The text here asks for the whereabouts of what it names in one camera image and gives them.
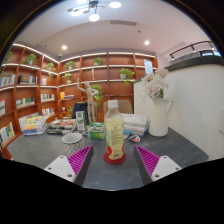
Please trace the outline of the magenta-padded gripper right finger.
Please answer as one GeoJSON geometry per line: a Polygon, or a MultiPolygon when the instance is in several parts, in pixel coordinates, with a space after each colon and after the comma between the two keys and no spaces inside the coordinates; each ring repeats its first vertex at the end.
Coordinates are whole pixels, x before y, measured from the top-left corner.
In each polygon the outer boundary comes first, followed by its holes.
{"type": "Polygon", "coordinates": [[[158,156],[138,145],[134,146],[133,154],[144,185],[181,170],[181,167],[167,155],[158,156]]]}

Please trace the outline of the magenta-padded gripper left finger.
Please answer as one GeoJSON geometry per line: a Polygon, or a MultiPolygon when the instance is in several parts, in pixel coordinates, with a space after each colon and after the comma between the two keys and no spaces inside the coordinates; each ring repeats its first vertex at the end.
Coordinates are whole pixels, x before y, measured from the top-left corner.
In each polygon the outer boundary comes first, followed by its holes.
{"type": "Polygon", "coordinates": [[[68,157],[60,155],[45,168],[45,171],[82,186],[93,154],[93,146],[89,145],[68,157]]]}

